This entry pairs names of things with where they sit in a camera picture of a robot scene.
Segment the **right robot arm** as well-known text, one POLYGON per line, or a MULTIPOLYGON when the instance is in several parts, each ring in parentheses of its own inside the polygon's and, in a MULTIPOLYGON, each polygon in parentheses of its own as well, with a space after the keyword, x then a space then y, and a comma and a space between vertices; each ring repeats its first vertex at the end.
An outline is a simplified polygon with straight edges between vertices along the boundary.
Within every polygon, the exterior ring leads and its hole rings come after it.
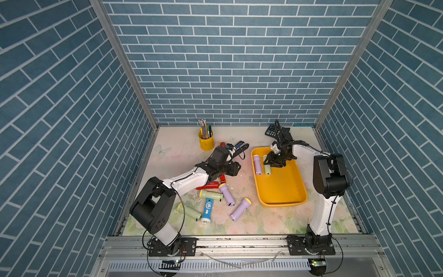
POLYGON ((264 164, 282 168, 292 159, 311 163, 313 186, 318 193, 314 215, 303 239, 303 251, 311 255, 334 255, 330 225, 338 203, 351 186, 344 157, 317 150, 302 140, 273 142, 264 164))

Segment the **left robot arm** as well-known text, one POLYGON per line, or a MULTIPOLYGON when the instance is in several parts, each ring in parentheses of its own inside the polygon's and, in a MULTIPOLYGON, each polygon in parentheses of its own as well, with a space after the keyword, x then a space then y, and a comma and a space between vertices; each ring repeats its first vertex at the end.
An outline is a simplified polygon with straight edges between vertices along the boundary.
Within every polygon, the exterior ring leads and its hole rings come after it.
POLYGON ((181 234, 168 222, 176 198, 206 185, 222 175, 235 177, 241 165, 234 158, 246 151, 249 144, 240 141, 226 148, 217 146, 211 156, 189 172, 160 180, 150 178, 130 207, 130 214, 167 249, 176 254, 181 247, 181 234))

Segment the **purple flashlight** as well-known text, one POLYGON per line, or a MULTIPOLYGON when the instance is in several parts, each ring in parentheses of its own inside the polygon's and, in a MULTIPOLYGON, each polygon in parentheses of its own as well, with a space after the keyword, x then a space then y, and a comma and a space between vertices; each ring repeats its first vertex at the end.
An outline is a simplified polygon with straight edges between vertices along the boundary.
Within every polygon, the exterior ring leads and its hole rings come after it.
POLYGON ((263 170, 261 167, 261 157, 259 155, 253 155, 252 159, 253 159, 255 175, 262 175, 263 170))
POLYGON ((233 195, 231 194, 227 184, 226 183, 220 184, 219 190, 223 194, 224 198, 226 199, 228 206, 233 207, 235 205, 235 199, 234 199, 233 195))
POLYGON ((230 218, 236 222, 246 210, 248 210, 251 207, 251 200, 249 200, 247 197, 243 198, 242 201, 238 204, 237 208, 233 211, 233 213, 230 215, 230 218))

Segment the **green flashlight yellow button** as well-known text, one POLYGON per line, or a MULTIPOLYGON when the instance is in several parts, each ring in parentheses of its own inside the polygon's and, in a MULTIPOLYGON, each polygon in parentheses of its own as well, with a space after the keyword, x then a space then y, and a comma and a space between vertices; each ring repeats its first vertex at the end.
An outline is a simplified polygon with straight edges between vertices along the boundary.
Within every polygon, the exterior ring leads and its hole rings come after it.
POLYGON ((263 156, 264 172, 265 175, 271 175, 271 166, 269 164, 266 164, 267 157, 268 157, 267 155, 263 156))

